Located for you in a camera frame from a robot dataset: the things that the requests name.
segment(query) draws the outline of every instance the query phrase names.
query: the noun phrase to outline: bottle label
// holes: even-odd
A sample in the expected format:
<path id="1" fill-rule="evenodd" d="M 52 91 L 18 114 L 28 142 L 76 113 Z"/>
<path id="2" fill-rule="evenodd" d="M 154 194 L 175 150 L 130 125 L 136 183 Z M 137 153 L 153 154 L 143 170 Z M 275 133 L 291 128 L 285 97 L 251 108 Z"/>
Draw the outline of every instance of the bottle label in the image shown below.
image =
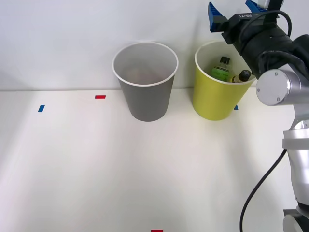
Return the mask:
<path id="1" fill-rule="evenodd" d="M 228 80 L 228 73 L 229 71 L 227 69 L 221 68 L 221 67 L 214 67 L 211 71 L 211 76 L 213 78 L 216 78 L 220 81 L 227 81 Z"/>

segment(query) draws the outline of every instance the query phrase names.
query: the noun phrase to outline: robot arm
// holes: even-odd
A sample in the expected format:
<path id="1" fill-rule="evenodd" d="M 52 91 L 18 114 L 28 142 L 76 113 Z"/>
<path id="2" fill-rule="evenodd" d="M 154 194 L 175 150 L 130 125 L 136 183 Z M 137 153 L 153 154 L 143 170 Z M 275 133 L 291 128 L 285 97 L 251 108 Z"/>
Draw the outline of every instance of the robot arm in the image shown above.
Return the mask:
<path id="1" fill-rule="evenodd" d="M 283 148 L 288 151 L 297 212 L 286 213 L 284 232 L 309 231 L 309 35 L 290 39 L 292 23 L 279 9 L 283 0 L 270 0 L 268 9 L 247 0 L 251 13 L 229 20 L 210 2 L 210 31 L 222 32 L 233 44 L 256 78 L 259 100 L 269 106 L 294 105 L 295 120 L 284 131 Z M 286 18 L 285 34 L 277 17 Z"/>

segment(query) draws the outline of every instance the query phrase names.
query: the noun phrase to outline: white table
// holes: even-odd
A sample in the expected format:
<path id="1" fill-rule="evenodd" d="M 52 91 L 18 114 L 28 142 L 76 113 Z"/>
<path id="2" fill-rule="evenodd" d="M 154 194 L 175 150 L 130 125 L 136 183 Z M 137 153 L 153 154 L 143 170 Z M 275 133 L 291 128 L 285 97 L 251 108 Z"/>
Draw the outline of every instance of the white table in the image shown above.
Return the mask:
<path id="1" fill-rule="evenodd" d="M 293 108 L 265 106 L 251 88 L 228 119 L 208 121 L 191 96 L 173 90 L 166 115 L 146 123 L 119 90 L 0 92 L 0 232 L 238 232 Z M 295 206 L 286 156 L 245 232 L 283 231 Z"/>

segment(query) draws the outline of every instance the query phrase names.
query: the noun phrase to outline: red tape marker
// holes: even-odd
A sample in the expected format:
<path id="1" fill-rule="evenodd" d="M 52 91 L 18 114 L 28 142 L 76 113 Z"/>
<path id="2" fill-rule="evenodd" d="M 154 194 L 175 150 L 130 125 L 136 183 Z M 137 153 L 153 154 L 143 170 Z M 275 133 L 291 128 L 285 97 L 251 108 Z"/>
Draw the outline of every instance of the red tape marker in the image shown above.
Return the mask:
<path id="1" fill-rule="evenodd" d="M 95 99 L 105 99 L 106 95 L 96 95 Z"/>

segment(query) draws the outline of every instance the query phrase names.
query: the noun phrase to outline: white wall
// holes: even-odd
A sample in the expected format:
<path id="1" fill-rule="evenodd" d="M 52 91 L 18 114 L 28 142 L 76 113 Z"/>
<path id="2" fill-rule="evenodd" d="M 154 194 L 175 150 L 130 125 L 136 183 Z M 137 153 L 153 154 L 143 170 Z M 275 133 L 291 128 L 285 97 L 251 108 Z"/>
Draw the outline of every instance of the white wall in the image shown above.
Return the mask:
<path id="1" fill-rule="evenodd" d="M 214 0 L 222 14 L 249 12 L 245 0 Z M 191 87 L 193 54 L 209 32 L 205 0 L 2 0 L 0 90 L 115 89 L 114 54 L 158 41 L 179 56 L 174 87 Z M 308 33 L 306 0 L 286 0 L 292 38 Z M 284 19 L 280 25 L 286 28 Z"/>

